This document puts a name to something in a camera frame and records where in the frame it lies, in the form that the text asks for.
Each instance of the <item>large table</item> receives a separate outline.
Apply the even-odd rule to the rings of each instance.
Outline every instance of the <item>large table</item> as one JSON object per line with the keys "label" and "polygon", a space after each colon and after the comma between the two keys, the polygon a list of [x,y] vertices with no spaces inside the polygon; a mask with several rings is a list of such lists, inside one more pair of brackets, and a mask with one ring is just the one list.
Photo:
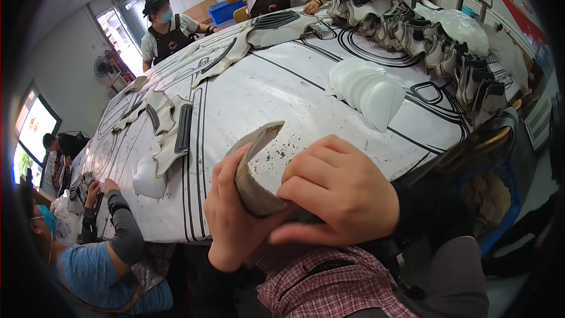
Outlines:
{"label": "large table", "polygon": [[[286,121],[278,138],[251,162],[254,177],[272,192],[293,156],[329,134],[366,153],[389,180],[426,164],[469,135],[471,127],[450,85],[435,73],[426,74],[420,58],[387,51],[356,29],[333,26],[327,19],[313,29],[304,39],[250,50],[194,90],[194,78],[225,51],[242,24],[200,40],[201,49],[190,56],[184,56],[184,48],[167,58],[146,72],[149,82],[143,88],[127,95],[120,92],[110,101],[83,171],[118,183],[146,241],[191,242],[210,236],[202,205],[212,168],[239,138],[265,123]],[[359,112],[326,93],[329,69],[350,57],[380,64],[407,92],[385,134],[369,128]],[[159,151],[160,136],[153,135],[148,116],[142,112],[126,129],[112,133],[120,117],[150,90],[194,102],[189,154],[169,169],[166,194],[159,200],[132,188],[139,159]],[[105,202],[97,225],[99,236],[114,235]]]}

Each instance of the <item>pink plaid shirt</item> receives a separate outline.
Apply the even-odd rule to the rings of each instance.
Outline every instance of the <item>pink plaid shirt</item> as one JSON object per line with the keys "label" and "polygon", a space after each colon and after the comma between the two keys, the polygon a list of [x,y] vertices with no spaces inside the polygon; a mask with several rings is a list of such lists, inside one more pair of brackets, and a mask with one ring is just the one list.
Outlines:
{"label": "pink plaid shirt", "polygon": [[[317,265],[336,260],[355,265],[306,277]],[[257,286],[258,299],[273,318],[345,317],[366,308],[380,308],[388,317],[418,317],[393,294],[397,286],[388,270],[357,247],[264,244],[246,265],[266,272],[265,282]]]}

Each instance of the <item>hand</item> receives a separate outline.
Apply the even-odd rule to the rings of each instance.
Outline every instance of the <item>hand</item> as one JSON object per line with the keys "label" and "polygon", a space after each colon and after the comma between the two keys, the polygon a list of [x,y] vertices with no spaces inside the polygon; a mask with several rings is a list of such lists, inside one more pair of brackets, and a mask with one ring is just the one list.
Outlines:
{"label": "hand", "polygon": [[320,7],[320,3],[318,3],[316,0],[313,0],[307,3],[306,5],[304,5],[302,12],[304,14],[314,15],[319,7]]}
{"label": "hand", "polygon": [[358,244],[390,236],[398,223],[398,196],[378,167],[347,141],[329,135],[297,154],[282,175],[277,196],[326,222],[287,223],[273,244]]}
{"label": "hand", "polygon": [[109,178],[104,180],[104,193],[108,194],[109,191],[111,191],[112,189],[116,189],[117,191],[120,191],[120,187],[117,186],[116,182],[114,182],[113,180],[110,180]]}
{"label": "hand", "polygon": [[212,266],[223,272],[236,271],[294,210],[289,207],[261,220],[244,210],[234,179],[237,166],[249,146],[243,146],[214,167],[212,188],[204,202],[204,214],[212,235],[208,259]]}
{"label": "hand", "polygon": [[87,195],[87,202],[85,203],[85,208],[94,208],[94,204],[96,203],[96,196],[100,193],[100,181],[95,180],[90,184],[88,187],[88,195]]}

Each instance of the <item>hat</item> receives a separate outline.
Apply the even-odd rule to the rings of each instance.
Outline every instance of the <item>hat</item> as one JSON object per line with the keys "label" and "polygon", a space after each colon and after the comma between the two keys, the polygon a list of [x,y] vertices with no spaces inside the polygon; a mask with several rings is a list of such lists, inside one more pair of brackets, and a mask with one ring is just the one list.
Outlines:
{"label": "hat", "polygon": [[146,17],[149,14],[155,14],[161,6],[168,1],[169,0],[147,0],[145,2],[145,8],[143,9],[143,17]]}

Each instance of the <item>plastic bag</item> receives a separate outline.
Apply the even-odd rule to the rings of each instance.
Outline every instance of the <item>plastic bag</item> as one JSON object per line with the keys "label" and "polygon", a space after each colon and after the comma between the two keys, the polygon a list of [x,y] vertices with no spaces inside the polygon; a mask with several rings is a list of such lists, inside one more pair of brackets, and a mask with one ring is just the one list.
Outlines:
{"label": "plastic bag", "polygon": [[512,76],[512,81],[518,84],[523,93],[528,92],[528,68],[521,49],[506,32],[496,32],[489,25],[484,25],[483,29],[489,39],[491,52],[498,58],[500,65]]}
{"label": "plastic bag", "polygon": [[68,189],[65,189],[63,195],[55,199],[49,208],[56,219],[55,238],[67,247],[77,243],[80,231],[80,216],[67,210],[69,196]]}
{"label": "plastic bag", "polygon": [[489,39],[481,25],[469,15],[455,9],[430,10],[421,4],[417,4],[414,11],[433,24],[441,22],[449,37],[459,43],[467,42],[469,53],[489,55]]}

